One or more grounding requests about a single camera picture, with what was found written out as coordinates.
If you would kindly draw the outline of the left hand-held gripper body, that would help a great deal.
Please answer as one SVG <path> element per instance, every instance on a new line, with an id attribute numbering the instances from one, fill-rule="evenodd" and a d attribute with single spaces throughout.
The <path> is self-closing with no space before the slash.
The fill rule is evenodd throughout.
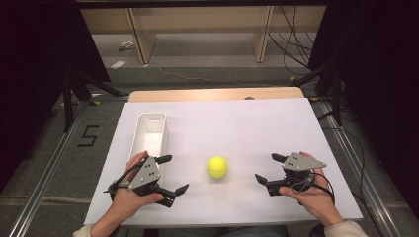
<path id="1" fill-rule="evenodd" d="M 139 170 L 131 180 L 129 188 L 139 196 L 147 196 L 160 192 L 161 178 L 159 165 L 163 163 L 161 157 L 148 156 L 139 163 Z"/>

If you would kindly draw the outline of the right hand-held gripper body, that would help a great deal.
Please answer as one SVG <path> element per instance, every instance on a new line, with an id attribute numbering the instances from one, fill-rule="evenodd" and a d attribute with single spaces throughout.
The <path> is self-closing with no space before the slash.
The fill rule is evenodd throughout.
<path id="1" fill-rule="evenodd" d="M 281 180 L 269 181 L 267 190 L 271 197 L 279 196 L 281 187 L 288 187 L 297 192 L 307 191 L 314 184 L 314 170 L 326 167 L 324 162 L 295 152 L 287 156 L 287 160 L 281 164 L 285 177 Z"/>

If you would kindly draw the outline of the white plastic bin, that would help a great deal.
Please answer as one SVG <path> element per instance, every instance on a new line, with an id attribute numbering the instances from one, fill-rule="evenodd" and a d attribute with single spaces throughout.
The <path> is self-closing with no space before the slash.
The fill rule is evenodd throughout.
<path id="1" fill-rule="evenodd" d="M 167 154 L 168 130 L 164 113 L 143 113 L 138 116 L 129 157 L 146 151 L 153 157 Z"/>

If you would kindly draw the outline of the yellow tennis ball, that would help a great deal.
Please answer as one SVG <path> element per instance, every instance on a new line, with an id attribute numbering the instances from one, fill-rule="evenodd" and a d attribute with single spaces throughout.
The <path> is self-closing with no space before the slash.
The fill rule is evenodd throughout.
<path id="1" fill-rule="evenodd" d="M 207 162 L 207 170 L 211 177 L 222 178 L 228 171 L 227 161 L 221 156 L 213 156 Z"/>

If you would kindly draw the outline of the person's left hand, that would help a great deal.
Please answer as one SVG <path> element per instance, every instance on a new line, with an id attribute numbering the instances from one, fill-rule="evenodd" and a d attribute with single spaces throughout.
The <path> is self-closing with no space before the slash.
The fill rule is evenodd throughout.
<path id="1" fill-rule="evenodd" d="M 142 159 L 146 158 L 148 153 L 146 151 L 136 154 L 131 158 L 126 164 L 126 176 L 124 181 L 131 181 L 136 175 L 136 171 L 132 171 L 132 168 L 135 164 L 139 163 Z M 113 203 L 109 209 L 115 209 L 116 211 L 121 211 L 127 213 L 130 217 L 133 217 L 138 210 L 151 203 L 158 202 L 163 199 L 161 194 L 150 194 L 147 196 L 139 196 L 133 190 L 127 188 L 118 188 L 116 191 Z"/>

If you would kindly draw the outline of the person's right hand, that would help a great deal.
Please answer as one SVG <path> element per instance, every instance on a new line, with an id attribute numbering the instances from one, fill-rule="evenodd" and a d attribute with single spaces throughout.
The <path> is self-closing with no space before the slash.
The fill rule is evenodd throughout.
<path id="1" fill-rule="evenodd" d="M 279 188 L 279 193 L 300 202 L 324 227 L 330 227 L 344 221 L 330 194 L 322 189 L 311 187 L 307 191 L 298 194 L 291 188 L 281 187 Z"/>

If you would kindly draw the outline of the white foam board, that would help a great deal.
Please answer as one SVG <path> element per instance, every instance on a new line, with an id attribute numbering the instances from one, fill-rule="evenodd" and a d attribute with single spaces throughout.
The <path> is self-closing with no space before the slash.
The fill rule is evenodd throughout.
<path id="1" fill-rule="evenodd" d="M 346 219 L 362 214 L 331 148 L 305 98 L 169 103 L 126 103 L 93 195 L 86 220 L 97 221 L 111 204 L 106 189 L 124 171 L 137 118 L 164 113 L 167 152 L 173 158 L 162 175 L 163 188 L 189 185 L 172 207 L 150 204 L 126 221 L 146 228 L 265 225 L 308 221 L 311 216 L 295 200 L 271 197 L 255 175 L 277 180 L 284 174 L 271 154 L 305 151 L 324 162 L 336 206 Z M 228 171 L 213 178 L 207 162 L 223 157 Z"/>

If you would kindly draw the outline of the black tripod stand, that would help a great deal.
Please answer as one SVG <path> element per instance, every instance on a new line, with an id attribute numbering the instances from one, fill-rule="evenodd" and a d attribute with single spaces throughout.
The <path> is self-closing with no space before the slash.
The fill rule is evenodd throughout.
<path id="1" fill-rule="evenodd" d="M 318 77 L 315 86 L 315 93 L 317 96 L 325 96 L 329 91 L 332 91 L 332 110 L 330 114 L 339 126 L 342 125 L 340 117 L 340 93 L 341 93 L 341 78 L 339 70 L 337 69 L 337 62 L 333 59 L 328 59 L 323 65 L 313 70 L 309 74 L 300 79 L 292 81 L 294 87 L 300 87 L 307 84 L 312 79 Z"/>
<path id="2" fill-rule="evenodd" d="M 92 98 L 87 84 L 91 84 L 113 96 L 124 97 L 127 93 L 121 92 L 104 82 L 83 73 L 79 70 L 69 70 L 62 79 L 62 97 L 65 111 L 65 127 L 64 131 L 68 131 L 74 121 L 72 109 L 72 94 L 81 102 L 88 102 Z"/>

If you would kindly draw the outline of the black curtain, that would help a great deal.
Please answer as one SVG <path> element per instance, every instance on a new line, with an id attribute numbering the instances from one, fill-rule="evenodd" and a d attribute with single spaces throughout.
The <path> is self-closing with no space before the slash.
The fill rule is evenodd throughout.
<path id="1" fill-rule="evenodd" d="M 332 52 L 350 21 L 345 43 L 346 94 L 377 158 L 419 216 L 419 0 L 330 0 L 309 67 Z"/>
<path id="2" fill-rule="evenodd" d="M 0 0 L 0 193 L 72 69 L 110 80 L 76 0 Z"/>

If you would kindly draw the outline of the light wooden desk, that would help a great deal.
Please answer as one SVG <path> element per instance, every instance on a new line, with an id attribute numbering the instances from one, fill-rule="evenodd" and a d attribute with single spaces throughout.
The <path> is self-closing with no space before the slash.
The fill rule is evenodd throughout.
<path id="1" fill-rule="evenodd" d="M 324 6 L 179 7 L 85 9 L 93 35 L 132 35 L 139 62 L 150 60 L 159 34 L 249 33 L 255 59 L 264 61 L 269 33 L 315 33 Z"/>

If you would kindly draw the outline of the aluminium floor rail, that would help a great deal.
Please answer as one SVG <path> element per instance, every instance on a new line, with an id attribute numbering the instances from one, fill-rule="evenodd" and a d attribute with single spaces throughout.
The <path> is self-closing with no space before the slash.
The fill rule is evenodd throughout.
<path id="1" fill-rule="evenodd" d="M 10 232 L 7 234 L 7 237 L 25 237 L 56 170 L 64 157 L 69 143 L 74 136 L 74 130 L 77 128 L 79 121 L 88 106 L 88 102 L 80 102 L 75 109 L 74 117 L 70 118 L 70 125 L 60 131 L 58 143 L 54 147 L 54 151 L 42 170 L 42 174 L 37 180 L 35 187 L 27 197 L 23 198 L 23 207 L 12 225 Z"/>
<path id="2" fill-rule="evenodd" d="M 339 126 L 330 114 L 330 101 L 320 100 L 311 105 L 352 195 L 365 214 L 362 223 L 369 224 L 371 233 L 378 237 L 402 237 L 398 215 L 393 211 L 405 207 L 405 201 L 351 111 L 342 108 L 342 125 Z"/>

